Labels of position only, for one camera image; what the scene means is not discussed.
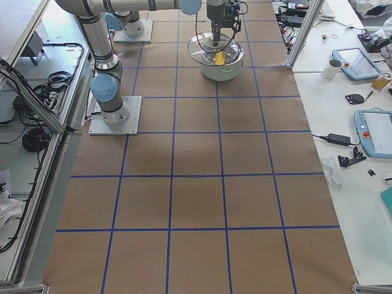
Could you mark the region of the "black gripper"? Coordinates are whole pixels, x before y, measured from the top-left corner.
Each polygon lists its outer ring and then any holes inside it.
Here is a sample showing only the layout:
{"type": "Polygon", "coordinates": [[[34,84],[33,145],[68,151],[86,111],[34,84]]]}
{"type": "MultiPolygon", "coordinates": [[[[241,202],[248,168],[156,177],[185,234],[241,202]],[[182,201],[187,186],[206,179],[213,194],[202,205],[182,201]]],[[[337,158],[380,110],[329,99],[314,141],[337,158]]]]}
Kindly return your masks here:
{"type": "Polygon", "coordinates": [[[218,46],[221,40],[221,20],[211,20],[211,32],[213,35],[213,46],[218,46]]]}
{"type": "Polygon", "coordinates": [[[241,31],[240,1],[229,1],[225,8],[223,27],[230,28],[233,32],[241,31]]]}

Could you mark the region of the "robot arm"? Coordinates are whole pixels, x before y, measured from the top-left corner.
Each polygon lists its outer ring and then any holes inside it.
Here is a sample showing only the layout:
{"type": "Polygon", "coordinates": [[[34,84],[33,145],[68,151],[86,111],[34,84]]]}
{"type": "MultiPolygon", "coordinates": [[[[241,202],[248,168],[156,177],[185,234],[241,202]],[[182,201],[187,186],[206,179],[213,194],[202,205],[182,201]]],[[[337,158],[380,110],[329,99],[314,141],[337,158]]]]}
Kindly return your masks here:
{"type": "Polygon", "coordinates": [[[107,124],[120,124],[130,117],[130,108],[120,94],[123,65],[107,38],[107,30],[101,14],[118,16],[120,22],[134,20],[132,13],[143,10],[179,9],[186,15],[195,15],[201,8],[201,1],[57,1],[62,9],[74,15],[83,36],[95,59],[97,76],[92,79],[90,89],[101,109],[107,124]]]}
{"type": "MultiPolygon", "coordinates": [[[[140,19],[142,10],[157,11],[179,9],[186,15],[195,15],[202,7],[201,1],[131,1],[132,8],[115,7],[113,1],[104,1],[105,21],[115,31],[123,30],[127,24],[140,19]]],[[[239,1],[206,1],[206,15],[211,21],[211,32],[215,40],[221,39],[221,29],[230,28],[234,34],[241,30],[239,1]]]]}

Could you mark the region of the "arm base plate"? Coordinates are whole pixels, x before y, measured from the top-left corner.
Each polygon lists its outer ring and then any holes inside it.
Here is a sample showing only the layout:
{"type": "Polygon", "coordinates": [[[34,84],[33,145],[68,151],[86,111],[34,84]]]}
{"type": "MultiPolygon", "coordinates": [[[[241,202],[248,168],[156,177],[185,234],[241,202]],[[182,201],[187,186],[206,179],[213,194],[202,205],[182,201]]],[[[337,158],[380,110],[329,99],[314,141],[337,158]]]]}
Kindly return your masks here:
{"type": "Polygon", "coordinates": [[[116,31],[114,42],[117,43],[141,43],[150,42],[153,31],[152,19],[139,19],[128,23],[121,31],[116,31]]]}
{"type": "Polygon", "coordinates": [[[142,96],[122,96],[122,107],[113,112],[101,111],[100,106],[95,102],[91,123],[89,127],[90,135],[136,135],[140,120],[142,96]]]}

